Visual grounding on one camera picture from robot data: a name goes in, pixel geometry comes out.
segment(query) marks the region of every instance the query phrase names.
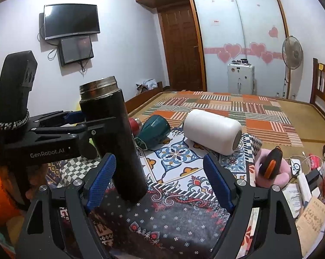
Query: frosted glass door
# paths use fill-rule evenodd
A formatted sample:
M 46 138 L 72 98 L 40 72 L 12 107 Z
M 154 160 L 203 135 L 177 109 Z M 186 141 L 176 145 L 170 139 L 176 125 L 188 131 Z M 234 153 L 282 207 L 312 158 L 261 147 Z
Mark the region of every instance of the frosted glass door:
M 236 0 L 194 0 L 205 56 L 207 90 L 228 92 L 227 65 L 245 58 Z
M 255 94 L 283 96 L 286 38 L 277 0 L 237 0 L 249 63 L 255 66 Z

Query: black box below tv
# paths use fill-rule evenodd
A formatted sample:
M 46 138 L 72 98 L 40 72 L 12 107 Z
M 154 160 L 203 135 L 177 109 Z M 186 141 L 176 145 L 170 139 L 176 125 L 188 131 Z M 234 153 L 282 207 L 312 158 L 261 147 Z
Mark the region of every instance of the black box below tv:
M 90 36 L 62 38 L 58 43 L 58 53 L 61 65 L 93 58 L 93 48 Z

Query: metal bolt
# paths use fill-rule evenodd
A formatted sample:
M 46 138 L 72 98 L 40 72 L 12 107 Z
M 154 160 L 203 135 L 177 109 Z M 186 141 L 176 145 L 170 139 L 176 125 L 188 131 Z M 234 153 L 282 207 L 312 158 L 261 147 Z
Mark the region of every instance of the metal bolt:
M 82 184 L 82 180 L 81 179 L 75 179 L 74 182 L 73 182 L 73 184 L 75 186 L 80 186 Z
M 272 189 L 276 192 L 280 191 L 280 187 L 278 185 L 273 185 Z
M 47 186 L 44 184 L 44 185 L 41 185 L 40 187 L 39 187 L 39 191 L 40 192 L 44 192 L 44 191 L 46 191 L 46 189 L 47 189 Z
M 245 186 L 246 185 L 246 181 L 244 179 L 237 179 L 237 184 L 239 186 Z

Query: pink plush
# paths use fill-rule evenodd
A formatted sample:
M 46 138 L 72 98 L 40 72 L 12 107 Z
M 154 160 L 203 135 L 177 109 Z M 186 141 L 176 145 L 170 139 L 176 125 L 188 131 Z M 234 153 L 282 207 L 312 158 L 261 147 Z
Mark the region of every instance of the pink plush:
M 271 150 L 261 149 L 255 156 L 255 175 L 256 175 L 256 186 L 269 188 L 273 184 L 278 185 L 280 188 L 284 188 L 291 178 L 291 168 L 289 164 L 282 159 L 279 174 L 276 178 L 269 180 L 259 174 L 260 164 L 264 161 Z

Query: white cylindrical container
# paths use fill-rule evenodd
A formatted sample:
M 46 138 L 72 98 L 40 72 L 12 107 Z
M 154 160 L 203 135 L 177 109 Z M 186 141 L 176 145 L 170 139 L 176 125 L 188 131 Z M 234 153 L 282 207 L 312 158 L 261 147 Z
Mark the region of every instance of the white cylindrical container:
M 222 155 L 229 156 L 241 141 L 241 124 L 230 118 L 194 109 L 183 124 L 185 137 Z

